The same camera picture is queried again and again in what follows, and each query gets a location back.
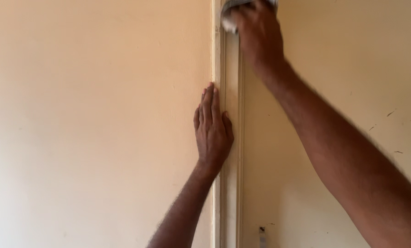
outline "door trim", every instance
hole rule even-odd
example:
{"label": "door trim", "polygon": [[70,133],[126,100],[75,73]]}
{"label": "door trim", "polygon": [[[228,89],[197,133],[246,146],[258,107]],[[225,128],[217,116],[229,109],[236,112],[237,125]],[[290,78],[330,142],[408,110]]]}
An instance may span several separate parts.
{"label": "door trim", "polygon": [[244,62],[239,37],[221,27],[226,0],[212,1],[212,80],[220,88],[221,110],[228,111],[235,142],[212,188],[212,248],[240,248],[244,151]]}

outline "person's left hand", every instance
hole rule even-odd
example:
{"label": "person's left hand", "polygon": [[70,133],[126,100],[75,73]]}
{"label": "person's left hand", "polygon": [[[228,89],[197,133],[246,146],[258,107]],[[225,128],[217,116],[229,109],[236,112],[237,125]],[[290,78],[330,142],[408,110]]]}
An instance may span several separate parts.
{"label": "person's left hand", "polygon": [[199,164],[209,172],[219,173],[234,141],[228,113],[221,115],[219,91],[211,82],[202,92],[201,103],[193,118]]}

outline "person's right hand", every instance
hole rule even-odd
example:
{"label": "person's right hand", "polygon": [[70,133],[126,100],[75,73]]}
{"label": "person's right hand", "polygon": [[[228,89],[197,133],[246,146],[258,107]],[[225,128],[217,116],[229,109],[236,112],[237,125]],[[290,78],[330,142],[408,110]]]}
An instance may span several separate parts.
{"label": "person's right hand", "polygon": [[244,58],[260,79],[268,84],[286,65],[279,22],[265,0],[241,5],[231,11],[238,26]]}

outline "beige wall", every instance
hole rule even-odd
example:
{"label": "beige wall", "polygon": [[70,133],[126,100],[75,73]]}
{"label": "beige wall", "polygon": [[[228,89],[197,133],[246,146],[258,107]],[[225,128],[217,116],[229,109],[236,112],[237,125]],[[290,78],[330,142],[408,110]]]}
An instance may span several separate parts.
{"label": "beige wall", "polygon": [[0,248],[144,247],[210,79],[210,1],[0,0]]}
{"label": "beige wall", "polygon": [[[411,178],[411,0],[282,1],[278,16],[296,70]],[[368,247],[281,108],[245,75],[243,247],[258,247],[260,225],[268,248]]]}

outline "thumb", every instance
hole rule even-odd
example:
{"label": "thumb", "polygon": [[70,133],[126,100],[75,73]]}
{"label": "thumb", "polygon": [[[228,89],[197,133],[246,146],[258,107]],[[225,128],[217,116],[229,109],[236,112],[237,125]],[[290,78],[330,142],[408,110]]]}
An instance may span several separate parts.
{"label": "thumb", "polygon": [[235,140],[235,136],[233,135],[233,124],[231,123],[230,119],[228,118],[228,112],[225,111],[222,113],[222,122],[224,123],[225,133],[227,134],[227,138],[233,142]]}

